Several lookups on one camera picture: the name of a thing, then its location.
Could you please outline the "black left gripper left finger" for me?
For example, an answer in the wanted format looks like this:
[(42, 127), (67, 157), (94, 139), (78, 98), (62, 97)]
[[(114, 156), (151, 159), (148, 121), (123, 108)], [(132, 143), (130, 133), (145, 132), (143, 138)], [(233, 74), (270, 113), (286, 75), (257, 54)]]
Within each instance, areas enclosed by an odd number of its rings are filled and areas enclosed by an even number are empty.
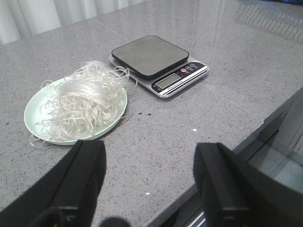
[(79, 140), (0, 213), (2, 227), (89, 227), (106, 174), (104, 142)]

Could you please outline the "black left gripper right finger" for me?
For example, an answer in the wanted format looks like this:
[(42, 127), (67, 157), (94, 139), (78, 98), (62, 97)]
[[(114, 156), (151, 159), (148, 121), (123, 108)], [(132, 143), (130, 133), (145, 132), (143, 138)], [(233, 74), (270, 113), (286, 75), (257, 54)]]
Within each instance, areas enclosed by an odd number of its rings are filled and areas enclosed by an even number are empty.
[(222, 143), (198, 143), (193, 175), (210, 227), (301, 227), (303, 195)]

